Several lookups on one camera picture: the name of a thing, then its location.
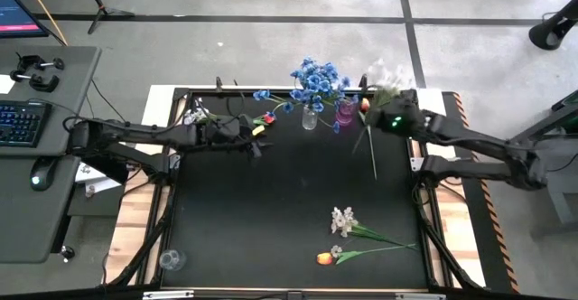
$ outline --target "wooden platform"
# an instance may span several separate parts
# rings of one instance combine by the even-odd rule
[[[166,126],[172,103],[172,94],[174,88],[182,86],[152,86],[149,91],[149,98],[144,111],[144,125]],[[445,114],[442,94],[435,89],[422,89],[419,91],[420,107],[432,110],[434,112]],[[419,146],[413,142],[415,155],[419,155]],[[160,153],[162,148],[156,145],[138,145],[138,149],[149,154]],[[452,147],[442,147],[438,145],[428,145],[427,152],[430,155],[441,155],[446,158],[455,157]],[[146,177],[140,174],[126,185],[130,189],[145,182]],[[461,186],[452,186],[454,190],[463,195]],[[122,202],[122,207],[118,216],[117,226],[110,245],[109,256],[107,260],[107,281],[118,276],[122,269],[128,264],[133,255],[140,248],[144,237],[148,213],[151,208],[154,187],[149,184],[145,187],[131,192]],[[163,213],[168,189],[163,191],[163,197],[160,204],[160,217]],[[481,286],[485,286],[483,272],[480,264],[480,257],[476,246],[476,241],[471,226],[468,206],[462,199],[453,195],[450,191],[440,187],[436,190],[438,205],[442,217],[443,233],[445,241],[460,262],[463,269],[470,277]],[[435,247],[430,243],[432,251],[432,261],[434,274],[439,283],[443,281],[441,270],[441,261]],[[150,281],[154,272],[154,266],[158,257],[158,240],[157,245],[149,257],[148,269],[145,282]]]

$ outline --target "black floor stripe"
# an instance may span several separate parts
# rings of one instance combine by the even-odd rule
[[[445,19],[445,18],[414,18],[415,24],[433,25],[521,25],[533,26],[541,20],[534,19]]]
[[[39,20],[49,20],[46,14],[34,14]],[[52,14],[54,20],[92,21],[93,14]],[[154,23],[365,23],[401,24],[400,17],[365,16],[252,16],[252,15],[110,15],[100,21]]]
[[[422,68],[422,60],[419,58],[419,50],[417,48],[417,37],[415,37],[414,22],[412,19],[412,10],[409,6],[409,0],[401,0],[401,9],[404,13],[404,20],[406,21],[407,43],[409,44],[409,57],[412,60],[414,67],[415,84],[418,88],[425,88],[424,69]]]

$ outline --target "keyboard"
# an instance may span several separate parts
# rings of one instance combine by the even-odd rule
[[[36,147],[52,105],[0,100],[0,146]]]

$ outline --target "clear plastic cup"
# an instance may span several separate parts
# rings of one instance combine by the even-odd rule
[[[178,271],[187,262],[187,257],[178,250],[167,249],[159,257],[159,265],[171,271]]]

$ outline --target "gray desk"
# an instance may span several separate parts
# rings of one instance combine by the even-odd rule
[[[46,61],[64,60],[64,71],[46,70],[61,82],[52,93],[38,92],[26,81],[16,83],[0,99],[42,98],[80,111],[101,50],[96,47],[0,46],[0,74],[16,68],[21,55],[39,54]],[[61,155],[68,141],[62,120],[70,112],[53,108],[37,148],[0,147],[0,263],[40,263],[51,252],[65,215],[79,159],[64,156],[57,164],[54,183],[44,192],[30,186],[30,171],[38,155]]]

